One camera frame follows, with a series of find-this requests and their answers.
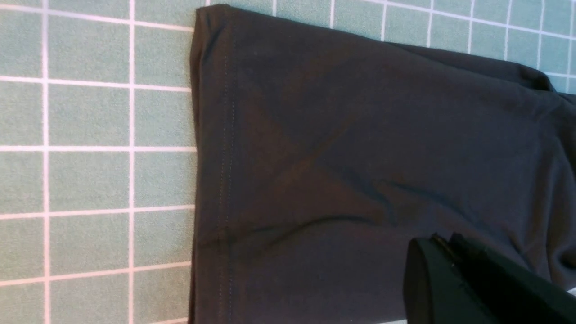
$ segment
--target black garment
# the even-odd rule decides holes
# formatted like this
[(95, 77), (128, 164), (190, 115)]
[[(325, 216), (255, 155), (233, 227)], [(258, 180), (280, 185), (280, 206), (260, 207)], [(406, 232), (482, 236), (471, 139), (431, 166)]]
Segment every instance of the black garment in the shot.
[(408, 242), (435, 232), (576, 286), (576, 101), (543, 73), (229, 6), (196, 17), (191, 322), (405, 318)]
[(460, 234), (412, 239), (404, 273), (409, 324), (576, 324), (576, 298)]

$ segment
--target grid line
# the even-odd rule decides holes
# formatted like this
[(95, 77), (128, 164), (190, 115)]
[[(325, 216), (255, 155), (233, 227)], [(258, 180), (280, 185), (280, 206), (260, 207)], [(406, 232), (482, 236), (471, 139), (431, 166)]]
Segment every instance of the grid line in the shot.
[(188, 318), (182, 317), (182, 318), (169, 319), (167, 321), (154, 322), (154, 323), (149, 323), (149, 324), (176, 324), (176, 323), (186, 323), (186, 322), (188, 322)]
[(26, 279), (6, 280), (6, 281), (0, 281), (0, 287), (25, 285), (25, 284), (35, 284), (35, 283), (39, 283), (39, 282), (51, 282), (51, 281), (71, 280), (71, 279), (80, 279), (80, 278), (111, 276), (114, 274), (135, 273), (135, 272), (142, 272), (142, 271), (180, 268), (180, 267), (191, 266), (191, 265), (192, 265), (191, 261), (183, 261), (183, 262), (174, 262), (174, 263), (163, 263), (160, 265), (138, 266), (138, 267), (133, 267), (133, 268), (120, 268), (120, 269), (101, 270), (101, 271), (92, 271), (92, 272), (59, 274), (57, 276), (49, 276), (49, 277), (35, 277), (35, 278), (26, 278)]
[(19, 146), (0, 145), (0, 152), (196, 152), (195, 146)]
[(470, 22), (468, 22), (468, 47), (467, 53), (470, 54), (472, 52), (472, 17), (474, 16), (474, 4), (475, 0), (472, 0), (470, 4)]
[[(572, 1), (570, 4), (570, 36), (574, 34), (574, 5), (575, 2)], [(570, 70), (572, 69), (572, 41), (568, 41), (568, 66), (566, 67), (566, 74), (570, 74)], [(570, 78), (566, 79), (566, 89), (565, 92), (568, 93), (570, 90)]]
[[(42, 143), (46, 148), (50, 145), (50, 125), (48, 123), (48, 0), (42, 0)], [(47, 150), (42, 152), (42, 186), (43, 186), (43, 255), (44, 255), (44, 324), (51, 321), (50, 301), (50, 156)]]
[(128, 168), (128, 324), (134, 324), (134, 16), (135, 0), (130, 0), (130, 50), (129, 50), (129, 77), (130, 83), (130, 166)]
[[(103, 86), (105, 88), (122, 88), (130, 89), (130, 83), (114, 83), (114, 82), (101, 82), (101, 81), (83, 81), (83, 80), (62, 80), (62, 79), (43, 79), (43, 78), (30, 78), (30, 77), (13, 77), (13, 76), (0, 76), (0, 81), (7, 82), (24, 82), (24, 83), (47, 83), (58, 85), (80, 85), (80, 86)], [(141, 90), (158, 90), (158, 91), (175, 91), (175, 92), (192, 92), (191, 88), (182, 86), (165, 86), (165, 85), (147, 85), (147, 84), (134, 84), (134, 89)]]
[(540, 68), (540, 55), (542, 53), (542, 27), (544, 25), (544, 8), (546, 6), (546, 2), (541, 0), (542, 9), (540, 12), (540, 33), (538, 34), (538, 55), (536, 56), (536, 69)]
[(172, 210), (195, 209), (195, 205), (174, 205), (174, 206), (154, 206), (154, 207), (134, 207), (134, 208), (113, 208), (113, 209), (85, 209), (85, 210), (66, 210), (62, 212), (39, 212), (39, 213), (15, 213), (0, 214), (0, 220), (11, 220), (21, 218), (39, 218), (48, 214), (49, 217), (66, 217), (66, 216), (90, 216), (90, 215), (107, 215), (145, 212), (168, 212)]
[(430, 0), (430, 10), (429, 10), (429, 15), (430, 17), (428, 17), (428, 35), (426, 36), (426, 47), (430, 47), (430, 39), (432, 36), (432, 16), (434, 14), (434, 0)]
[(386, 11), (388, 10), (388, 1), (384, 2), (382, 9), (382, 24), (380, 25), (380, 41), (383, 42), (386, 38)]
[[(10, 11), (27, 12), (27, 13), (40, 13), (40, 14), (44, 14), (46, 12), (49, 16), (55, 16), (55, 17), (66, 17), (66, 18), (76, 18), (76, 19), (90, 20), (90, 21), (109, 22), (111, 24), (123, 24), (123, 25), (130, 25), (131, 24), (130, 19), (110, 18), (110, 17), (96, 16), (96, 15), (92, 15), (92, 14), (83, 14), (83, 13), (66, 12), (66, 11), (62, 11), (62, 10), (53, 10), (53, 9), (48, 9), (48, 8), (43, 9), (43, 8), (27, 7), (27, 6), (19, 6), (19, 5), (0, 5), (0, 10), (10, 10)], [(147, 21), (136, 21), (135, 20), (133, 22), (133, 25), (142, 26), (142, 27), (168, 29), (171, 31), (190, 32), (190, 33), (194, 31), (194, 28), (191, 28), (191, 27), (159, 24), (156, 22), (147, 22)]]
[(330, 28), (334, 29), (334, 7), (336, 6), (336, 0), (330, 1)]
[(512, 1), (508, 0), (508, 11), (506, 12), (506, 33), (504, 36), (504, 61), (508, 60), (508, 38), (510, 33), (510, 16), (512, 13)]

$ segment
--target stitching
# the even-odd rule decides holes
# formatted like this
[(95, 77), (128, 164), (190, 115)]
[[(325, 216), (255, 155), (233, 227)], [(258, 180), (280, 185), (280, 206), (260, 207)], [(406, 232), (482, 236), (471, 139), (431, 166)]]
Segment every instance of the stitching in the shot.
[[(232, 188), (232, 161), (234, 158), (234, 123), (236, 118), (236, 82), (237, 82), (237, 65), (236, 65), (236, 37), (234, 32), (234, 14), (236, 12), (232, 11), (232, 16), (230, 18), (230, 34), (232, 37), (232, 121), (230, 124), (230, 166), (228, 169), (228, 201), (226, 203), (227, 212), (226, 212), (226, 240), (229, 243), (228, 237), (228, 220), (230, 215), (230, 192)], [(232, 260), (230, 255), (228, 256), (228, 323), (232, 322), (232, 283), (233, 283), (233, 276), (232, 276)]]
[[(227, 8), (224, 8), (224, 16), (227, 14)], [(227, 55), (227, 48), (228, 48), (228, 39), (224, 37), (224, 121), (222, 126), (222, 164), (220, 169), (220, 195), (218, 197), (218, 217), (216, 223), (216, 233), (217, 233), (217, 249), (218, 249), (218, 277), (219, 277), (219, 287), (218, 287), (218, 321), (222, 318), (222, 286), (223, 286), (223, 255), (222, 255), (222, 237), (220, 231), (220, 215), (223, 211), (222, 208), (222, 196), (224, 195), (224, 165), (225, 165), (225, 157), (226, 157), (226, 115), (228, 114), (228, 55)]]

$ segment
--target green cutting mat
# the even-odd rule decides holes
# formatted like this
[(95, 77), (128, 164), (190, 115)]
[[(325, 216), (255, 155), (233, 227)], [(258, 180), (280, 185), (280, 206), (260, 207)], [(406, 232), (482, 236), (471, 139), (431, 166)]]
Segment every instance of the green cutting mat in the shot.
[(0, 323), (186, 321), (188, 55), (215, 3), (519, 62), (576, 93), (568, 0), (0, 0)]

